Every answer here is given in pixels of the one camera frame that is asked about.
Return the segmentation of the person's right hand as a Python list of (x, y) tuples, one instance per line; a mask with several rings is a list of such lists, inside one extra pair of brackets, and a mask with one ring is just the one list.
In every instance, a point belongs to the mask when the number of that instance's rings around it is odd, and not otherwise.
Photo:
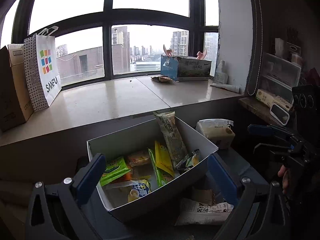
[(278, 177), (282, 178), (283, 194), (286, 194), (290, 182), (290, 170), (282, 165), (278, 171)]

